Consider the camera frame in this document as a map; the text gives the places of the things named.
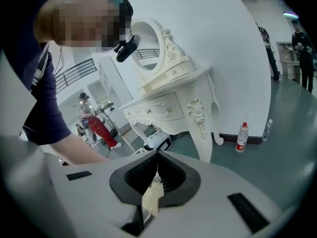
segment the metal railing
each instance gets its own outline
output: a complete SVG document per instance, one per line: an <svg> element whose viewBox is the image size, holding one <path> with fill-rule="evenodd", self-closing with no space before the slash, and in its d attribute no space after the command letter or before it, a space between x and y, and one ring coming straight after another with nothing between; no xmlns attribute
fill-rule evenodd
<svg viewBox="0 0 317 238"><path fill-rule="evenodd" d="M72 68L69 68L58 75L56 78L56 92L59 93L70 84L76 82L78 79L87 76L90 73L97 71L93 59L83 61Z"/></svg>
<svg viewBox="0 0 317 238"><path fill-rule="evenodd" d="M147 58L159 58L159 49L141 49L134 52L138 60Z"/></svg>

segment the ceiling light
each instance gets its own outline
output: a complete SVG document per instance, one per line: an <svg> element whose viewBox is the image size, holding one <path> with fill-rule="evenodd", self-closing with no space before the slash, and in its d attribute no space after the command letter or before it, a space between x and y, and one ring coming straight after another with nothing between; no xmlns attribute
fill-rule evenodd
<svg viewBox="0 0 317 238"><path fill-rule="evenodd" d="M283 14L284 14L284 16L287 16L287 17L298 18L297 15L291 14L291 13L288 13L288 12L285 12L285 13L283 13Z"/></svg>

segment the white ornate dressing table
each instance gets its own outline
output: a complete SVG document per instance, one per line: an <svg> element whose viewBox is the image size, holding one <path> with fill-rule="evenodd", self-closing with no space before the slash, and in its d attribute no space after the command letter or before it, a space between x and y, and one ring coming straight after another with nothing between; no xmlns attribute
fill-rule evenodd
<svg viewBox="0 0 317 238"><path fill-rule="evenodd" d="M141 36L140 51L148 54L159 48L159 58L147 59L148 63L155 61L157 64L146 69L145 59L140 61L132 54L133 67L142 85L138 90L141 98L120 109L146 144L147 137L138 123L155 124L171 135L189 131L200 159L209 163L212 153L210 119L213 120L215 142L223 144L219 136L219 102L209 75L211 68L195 70L190 59L172 41L169 31L154 20L136 19L131 31Z"/></svg>

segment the water bottle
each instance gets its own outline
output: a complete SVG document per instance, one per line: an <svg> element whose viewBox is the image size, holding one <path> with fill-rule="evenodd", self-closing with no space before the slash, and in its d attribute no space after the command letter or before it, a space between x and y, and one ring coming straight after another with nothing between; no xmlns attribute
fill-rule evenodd
<svg viewBox="0 0 317 238"><path fill-rule="evenodd" d="M269 131L270 131L272 125L273 125L273 120L272 119L268 120L265 131L263 133L263 141L267 140L267 137L269 135Z"/></svg>
<svg viewBox="0 0 317 238"><path fill-rule="evenodd" d="M244 122L242 126L240 127L240 131L238 134L238 140L236 145L236 151L238 153L242 153L244 151L247 140L248 140L248 136L249 136L249 127L248 127L248 124Z"/></svg>

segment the vanity mirror frame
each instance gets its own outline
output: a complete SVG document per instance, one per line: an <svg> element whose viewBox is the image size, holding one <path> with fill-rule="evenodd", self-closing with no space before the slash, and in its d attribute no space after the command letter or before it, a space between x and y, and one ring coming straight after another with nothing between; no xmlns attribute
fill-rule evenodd
<svg viewBox="0 0 317 238"><path fill-rule="evenodd" d="M143 67L135 53L132 54L132 66L138 74L141 88L140 95L158 89L170 81L194 71L191 60L185 56L183 50L173 42L168 29L163 29L159 23L150 18L136 18L131 22L131 32L134 34L138 23L143 22L152 27L158 38L159 62L152 70Z"/></svg>

